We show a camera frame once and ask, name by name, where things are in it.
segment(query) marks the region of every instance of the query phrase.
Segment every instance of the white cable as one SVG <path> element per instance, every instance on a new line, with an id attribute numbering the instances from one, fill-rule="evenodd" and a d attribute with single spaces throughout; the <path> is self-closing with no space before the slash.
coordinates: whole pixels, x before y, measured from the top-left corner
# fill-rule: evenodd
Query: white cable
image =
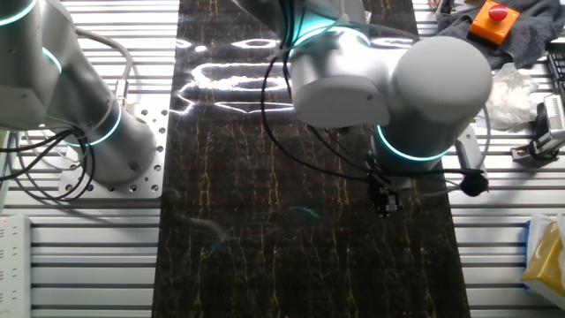
<path id="1" fill-rule="evenodd" d="M 132 71 L 132 67 L 133 67 L 133 58 L 132 58 L 132 54 L 130 53 L 130 51 L 123 46 L 122 44 L 110 39 L 107 36 L 103 36 L 103 35 L 99 35 L 87 30 L 83 30 L 80 28 L 75 28 L 77 31 L 77 35 L 82 35 L 87 37 L 90 40 L 93 41 L 97 41 L 100 42 L 102 44 L 106 44 L 111 48 L 117 49 L 120 53 L 122 53 L 122 55 L 125 57 L 125 69 L 124 69 L 124 73 L 122 74 L 122 77 L 120 78 L 121 80 L 127 80 L 127 78 L 130 76 L 130 72 Z"/>

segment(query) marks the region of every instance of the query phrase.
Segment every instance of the mounting plate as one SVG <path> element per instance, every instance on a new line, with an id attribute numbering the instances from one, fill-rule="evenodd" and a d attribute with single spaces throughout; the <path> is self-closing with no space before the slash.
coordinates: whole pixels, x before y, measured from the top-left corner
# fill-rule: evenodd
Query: mounting plate
<path id="1" fill-rule="evenodd" d="M 86 191 L 81 199 L 155 199 L 161 197 L 165 149 L 167 147 L 166 132 L 169 125 L 169 105 L 166 104 L 166 107 L 160 108 L 154 105 L 128 104 L 126 109 L 135 117 L 143 119 L 151 127 L 157 139 L 155 157 L 147 170 L 138 178 L 120 185 L 101 185 L 93 181 L 92 190 Z M 71 147 L 68 147 L 67 157 L 76 160 L 78 154 Z M 69 161 L 66 164 L 69 167 L 72 165 Z M 80 173 L 81 169 L 63 171 L 59 183 L 59 192 L 66 193 L 68 185 L 75 185 Z"/>

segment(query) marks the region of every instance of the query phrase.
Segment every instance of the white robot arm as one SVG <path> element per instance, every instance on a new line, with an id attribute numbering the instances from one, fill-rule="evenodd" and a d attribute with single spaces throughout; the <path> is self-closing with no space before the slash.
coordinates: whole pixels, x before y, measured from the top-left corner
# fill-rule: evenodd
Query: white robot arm
<path id="1" fill-rule="evenodd" d="M 366 24 L 361 0 L 234 1 L 281 37 L 297 118 L 318 128 L 376 125 L 373 154 L 385 171 L 427 171 L 454 144 L 463 148 L 457 139 L 490 95 L 490 66 L 469 43 L 373 45 L 366 30 L 377 26 Z"/>
<path id="2" fill-rule="evenodd" d="M 136 178 L 152 162 L 155 137 L 125 110 L 126 81 L 118 81 L 117 97 L 82 53 L 59 0 L 2 1 L 0 70 L 0 127 L 82 129 L 96 153 L 94 179 L 102 184 Z M 74 137 L 67 142 L 78 149 Z"/>

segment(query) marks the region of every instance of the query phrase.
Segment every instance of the black marble surface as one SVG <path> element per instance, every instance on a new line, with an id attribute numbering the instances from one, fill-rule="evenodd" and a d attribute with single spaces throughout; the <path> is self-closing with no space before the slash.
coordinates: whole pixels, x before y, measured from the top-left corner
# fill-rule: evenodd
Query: black marble surface
<path id="1" fill-rule="evenodd" d="M 411 0 L 365 7 L 373 23 L 416 32 Z M 447 196 L 379 218 L 365 183 L 308 170 L 266 135 L 272 32 L 230 0 L 182 0 L 178 25 L 153 317 L 468 317 Z M 268 91 L 290 152 L 363 177 L 295 119 L 280 65 Z M 362 158 L 370 134 L 340 138 Z"/>

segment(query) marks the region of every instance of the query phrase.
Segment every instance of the power strip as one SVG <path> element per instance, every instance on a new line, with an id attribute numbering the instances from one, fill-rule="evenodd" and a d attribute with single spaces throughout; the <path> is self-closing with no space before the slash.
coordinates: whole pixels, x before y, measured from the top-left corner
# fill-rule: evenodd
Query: power strip
<path id="1" fill-rule="evenodd" d="M 0 218 L 0 318 L 31 316 L 31 223 Z"/>

